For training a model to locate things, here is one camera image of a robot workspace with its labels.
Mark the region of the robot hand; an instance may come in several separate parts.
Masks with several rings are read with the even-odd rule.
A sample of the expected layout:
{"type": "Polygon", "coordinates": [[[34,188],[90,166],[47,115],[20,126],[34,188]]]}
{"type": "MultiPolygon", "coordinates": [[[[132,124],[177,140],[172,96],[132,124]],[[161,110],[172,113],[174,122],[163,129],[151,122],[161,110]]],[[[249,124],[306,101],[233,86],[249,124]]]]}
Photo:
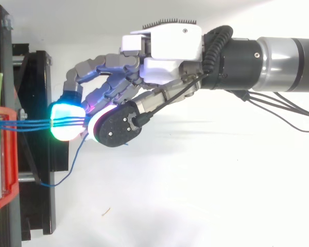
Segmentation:
{"type": "Polygon", "coordinates": [[[200,89],[203,51],[194,21],[161,20],[123,36],[118,53],[66,73],[50,110],[51,134],[63,142],[81,135],[107,147],[126,144],[164,107],[200,89]]]}

